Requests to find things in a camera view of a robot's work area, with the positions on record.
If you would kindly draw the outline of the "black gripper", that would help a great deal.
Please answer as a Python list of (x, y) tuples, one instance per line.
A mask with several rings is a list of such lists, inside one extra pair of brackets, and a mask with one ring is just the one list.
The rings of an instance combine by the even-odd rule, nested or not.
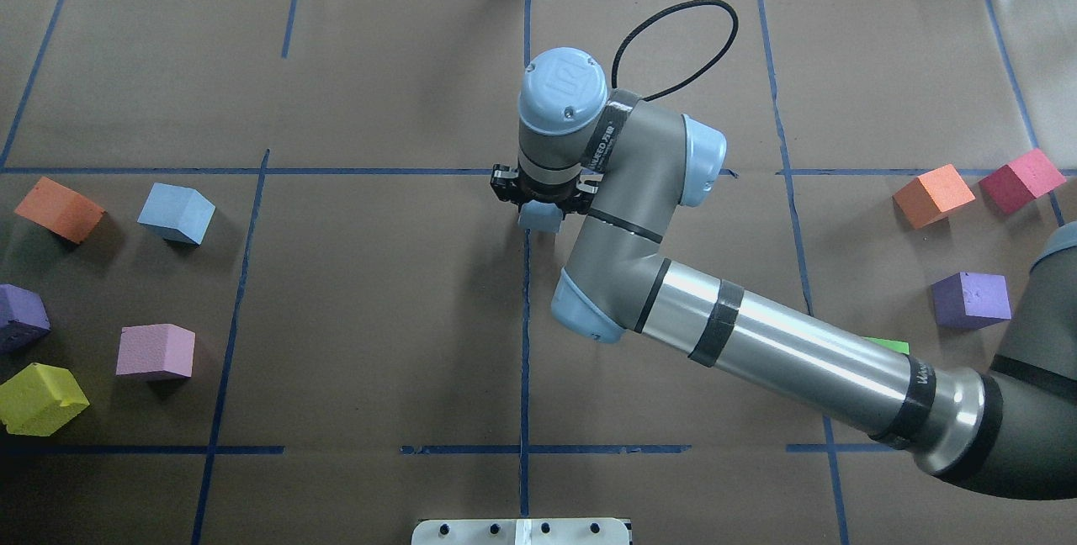
[(518, 171), (509, 183), (509, 200), (519, 210), (527, 202), (540, 202), (553, 204), (562, 214), (587, 214), (593, 202), (593, 183), (575, 176), (563, 183), (547, 184)]

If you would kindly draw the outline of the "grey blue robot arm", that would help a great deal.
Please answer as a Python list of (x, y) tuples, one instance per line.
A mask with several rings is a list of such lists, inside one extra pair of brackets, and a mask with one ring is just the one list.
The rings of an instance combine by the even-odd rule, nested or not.
[(1074, 223), (1054, 230), (991, 366), (942, 371), (661, 255), (680, 205), (719, 178), (724, 136), (638, 94), (609, 90), (577, 48), (527, 64), (515, 181), (523, 202), (568, 205), (601, 176), (551, 312), (593, 341), (635, 331), (907, 450), (978, 494), (1073, 499)]

